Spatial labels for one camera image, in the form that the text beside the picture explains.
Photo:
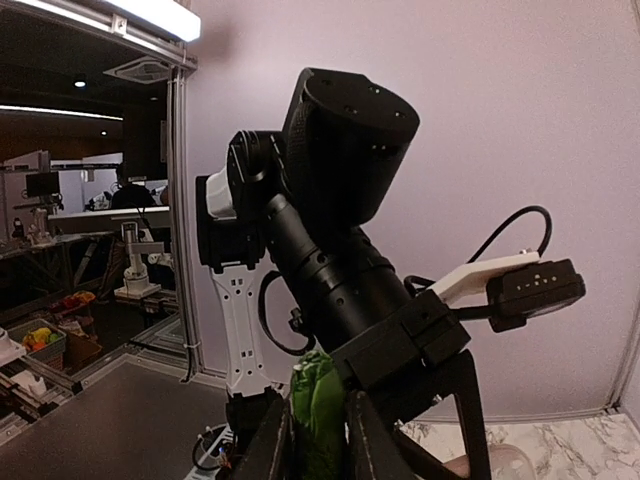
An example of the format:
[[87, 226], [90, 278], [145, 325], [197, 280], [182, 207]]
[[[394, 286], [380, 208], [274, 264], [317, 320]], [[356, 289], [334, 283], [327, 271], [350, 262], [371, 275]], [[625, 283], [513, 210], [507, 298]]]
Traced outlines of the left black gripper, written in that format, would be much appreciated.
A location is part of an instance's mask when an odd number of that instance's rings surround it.
[[351, 390], [366, 393], [385, 423], [411, 421], [437, 396], [455, 400], [468, 470], [455, 473], [395, 427], [391, 438], [423, 479], [491, 477], [470, 337], [426, 291], [411, 296], [385, 259], [331, 259], [299, 272], [299, 305]]

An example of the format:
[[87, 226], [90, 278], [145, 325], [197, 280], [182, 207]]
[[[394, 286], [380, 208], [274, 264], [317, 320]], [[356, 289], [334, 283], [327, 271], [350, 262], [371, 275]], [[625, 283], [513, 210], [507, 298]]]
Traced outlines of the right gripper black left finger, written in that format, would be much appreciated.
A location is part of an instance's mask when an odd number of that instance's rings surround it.
[[289, 477], [292, 456], [290, 403], [276, 399], [248, 449], [233, 469], [232, 480], [280, 480]]

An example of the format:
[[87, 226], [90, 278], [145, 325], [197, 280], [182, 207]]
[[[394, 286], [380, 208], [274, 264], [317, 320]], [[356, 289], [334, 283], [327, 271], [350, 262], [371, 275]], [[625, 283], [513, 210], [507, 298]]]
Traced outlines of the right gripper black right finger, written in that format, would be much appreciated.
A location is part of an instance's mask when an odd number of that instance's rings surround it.
[[347, 400], [349, 479], [414, 479], [365, 392]]

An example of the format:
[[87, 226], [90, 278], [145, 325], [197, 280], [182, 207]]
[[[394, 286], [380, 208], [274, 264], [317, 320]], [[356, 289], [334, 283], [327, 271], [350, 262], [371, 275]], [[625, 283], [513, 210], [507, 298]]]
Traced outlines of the green cucumber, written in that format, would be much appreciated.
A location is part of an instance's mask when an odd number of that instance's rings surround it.
[[345, 398], [342, 380], [326, 353], [310, 351], [294, 365], [290, 403], [298, 478], [342, 477]]

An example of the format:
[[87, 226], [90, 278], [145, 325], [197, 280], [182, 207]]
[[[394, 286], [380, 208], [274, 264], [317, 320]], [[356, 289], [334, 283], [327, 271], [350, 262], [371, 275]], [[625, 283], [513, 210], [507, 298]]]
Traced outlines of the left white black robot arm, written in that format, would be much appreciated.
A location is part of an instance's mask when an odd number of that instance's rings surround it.
[[202, 264], [269, 257], [306, 339], [289, 395], [235, 389], [236, 479], [487, 479], [469, 335], [433, 290], [414, 292], [363, 225], [419, 128], [403, 98], [356, 73], [307, 68], [278, 131], [240, 131], [196, 180]]

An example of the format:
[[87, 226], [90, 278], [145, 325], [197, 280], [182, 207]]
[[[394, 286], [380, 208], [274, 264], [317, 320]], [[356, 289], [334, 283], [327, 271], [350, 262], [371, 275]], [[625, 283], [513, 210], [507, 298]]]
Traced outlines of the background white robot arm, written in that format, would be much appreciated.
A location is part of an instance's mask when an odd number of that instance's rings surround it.
[[129, 266], [123, 273], [123, 286], [114, 290], [117, 299], [139, 301], [158, 293], [162, 286], [150, 281], [148, 266], [165, 266], [174, 270], [173, 255], [168, 253], [163, 242], [156, 242], [147, 236], [148, 229], [140, 230], [136, 222], [121, 224], [125, 252], [129, 258]]

